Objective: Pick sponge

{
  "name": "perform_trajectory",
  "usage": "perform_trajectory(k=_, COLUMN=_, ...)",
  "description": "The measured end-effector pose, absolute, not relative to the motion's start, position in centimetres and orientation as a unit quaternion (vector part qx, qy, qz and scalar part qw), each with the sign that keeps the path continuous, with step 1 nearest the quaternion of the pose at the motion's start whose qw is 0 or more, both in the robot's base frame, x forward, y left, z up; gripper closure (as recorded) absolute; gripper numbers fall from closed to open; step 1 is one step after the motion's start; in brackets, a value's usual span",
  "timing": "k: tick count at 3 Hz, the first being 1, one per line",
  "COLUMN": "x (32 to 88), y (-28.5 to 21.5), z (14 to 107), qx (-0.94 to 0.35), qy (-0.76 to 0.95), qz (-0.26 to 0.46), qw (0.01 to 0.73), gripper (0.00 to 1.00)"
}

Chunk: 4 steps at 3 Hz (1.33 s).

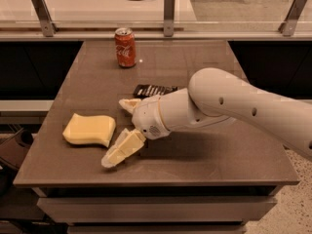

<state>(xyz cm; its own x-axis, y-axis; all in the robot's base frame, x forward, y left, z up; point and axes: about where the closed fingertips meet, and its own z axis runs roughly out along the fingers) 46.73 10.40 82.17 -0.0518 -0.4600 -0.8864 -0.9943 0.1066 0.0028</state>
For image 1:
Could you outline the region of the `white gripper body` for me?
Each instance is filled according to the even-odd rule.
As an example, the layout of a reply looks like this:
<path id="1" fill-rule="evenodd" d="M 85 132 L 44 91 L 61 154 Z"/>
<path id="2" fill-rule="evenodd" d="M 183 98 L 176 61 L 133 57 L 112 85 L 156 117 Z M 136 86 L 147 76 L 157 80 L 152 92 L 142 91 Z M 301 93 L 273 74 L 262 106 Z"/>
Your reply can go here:
<path id="1" fill-rule="evenodd" d="M 148 139 L 166 137 L 171 133 L 162 121 L 159 100 L 159 96 L 147 97 L 138 102 L 133 111 L 134 126 Z"/>

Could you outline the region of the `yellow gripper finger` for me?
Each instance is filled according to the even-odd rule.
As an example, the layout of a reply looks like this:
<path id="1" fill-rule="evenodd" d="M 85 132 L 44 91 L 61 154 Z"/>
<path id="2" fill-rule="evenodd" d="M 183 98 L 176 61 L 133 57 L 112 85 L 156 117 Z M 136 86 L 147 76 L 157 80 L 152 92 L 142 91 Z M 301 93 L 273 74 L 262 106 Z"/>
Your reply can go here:
<path id="1" fill-rule="evenodd" d="M 126 110 L 127 112 L 129 112 L 130 114 L 134 113 L 134 109 L 136 108 L 136 106 L 141 102 L 140 98 L 131 98 L 131 99 L 127 99 L 127 98 L 122 98 L 119 100 L 119 104 L 120 106 Z"/>
<path id="2" fill-rule="evenodd" d="M 145 136 L 139 130 L 129 131 L 125 128 L 101 159 L 101 165 L 107 169 L 117 166 L 138 152 L 145 141 Z"/>

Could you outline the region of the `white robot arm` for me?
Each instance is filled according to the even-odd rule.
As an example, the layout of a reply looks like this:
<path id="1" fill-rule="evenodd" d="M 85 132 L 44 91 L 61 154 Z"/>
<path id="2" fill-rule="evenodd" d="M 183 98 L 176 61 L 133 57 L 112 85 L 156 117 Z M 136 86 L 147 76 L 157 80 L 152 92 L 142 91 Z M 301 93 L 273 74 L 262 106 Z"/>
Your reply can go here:
<path id="1" fill-rule="evenodd" d="M 121 99 L 132 114 L 132 131 L 124 130 L 101 160 L 112 168 L 139 151 L 148 139 L 184 128 L 211 128 L 238 119 L 278 139 L 300 156 L 312 158 L 312 105 L 258 89 L 217 68 L 204 68 L 186 88 L 165 95 Z"/>

